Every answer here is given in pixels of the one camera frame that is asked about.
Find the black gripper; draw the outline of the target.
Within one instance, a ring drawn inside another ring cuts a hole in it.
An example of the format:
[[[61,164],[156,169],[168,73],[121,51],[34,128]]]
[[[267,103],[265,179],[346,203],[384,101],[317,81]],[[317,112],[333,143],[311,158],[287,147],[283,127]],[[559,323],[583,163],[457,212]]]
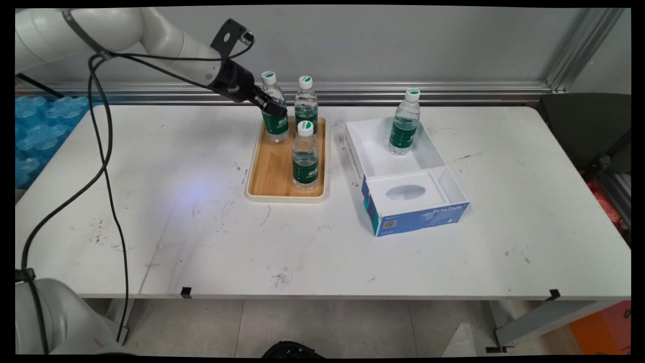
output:
[[[251,101],[272,117],[285,117],[287,109],[262,87],[256,87],[253,74],[234,60],[225,59],[209,88],[230,101]]]

